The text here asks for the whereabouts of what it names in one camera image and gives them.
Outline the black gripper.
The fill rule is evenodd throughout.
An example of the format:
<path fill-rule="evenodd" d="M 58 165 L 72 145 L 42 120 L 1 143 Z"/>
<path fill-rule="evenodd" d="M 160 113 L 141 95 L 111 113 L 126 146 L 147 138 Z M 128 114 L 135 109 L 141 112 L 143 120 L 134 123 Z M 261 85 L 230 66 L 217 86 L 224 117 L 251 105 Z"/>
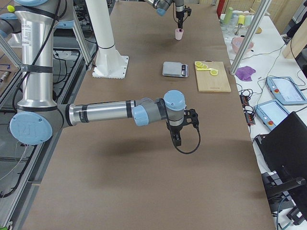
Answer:
<path fill-rule="evenodd" d="M 176 8 L 176 18 L 178 19 L 177 27 L 178 29 L 180 29 L 183 28 L 185 7 L 184 4 L 175 4 L 175 8 Z"/>
<path fill-rule="evenodd" d="M 172 126 L 170 123 L 167 123 L 167 128 L 170 131 L 170 136 L 172 141 L 174 141 L 175 146 L 181 146 L 181 136 L 180 136 L 180 131 L 184 126 L 189 125 L 188 122 L 184 121 L 182 124 L 179 126 Z"/>

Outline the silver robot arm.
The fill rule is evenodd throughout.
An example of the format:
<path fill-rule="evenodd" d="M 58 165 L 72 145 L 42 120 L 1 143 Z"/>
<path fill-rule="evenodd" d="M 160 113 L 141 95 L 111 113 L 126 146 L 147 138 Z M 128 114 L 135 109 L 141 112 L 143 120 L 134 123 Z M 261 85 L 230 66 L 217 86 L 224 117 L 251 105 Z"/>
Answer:
<path fill-rule="evenodd" d="M 179 29 L 183 28 L 184 16 L 190 16 L 191 8 L 186 7 L 183 0 L 145 0 L 149 5 L 151 5 L 157 12 L 158 15 L 164 16 L 168 8 L 173 4 L 176 9 L 177 27 Z"/>
<path fill-rule="evenodd" d="M 57 26 L 72 28 L 71 0 L 18 0 L 14 18 L 21 22 L 22 99 L 10 121 L 11 134 L 23 144 L 38 145 L 56 132 L 79 123 L 133 118 L 145 126 L 165 120 L 173 145 L 181 145 L 180 131 L 188 124 L 183 93 L 168 91 L 163 98 L 93 104 L 58 104 L 53 100 L 53 34 Z"/>

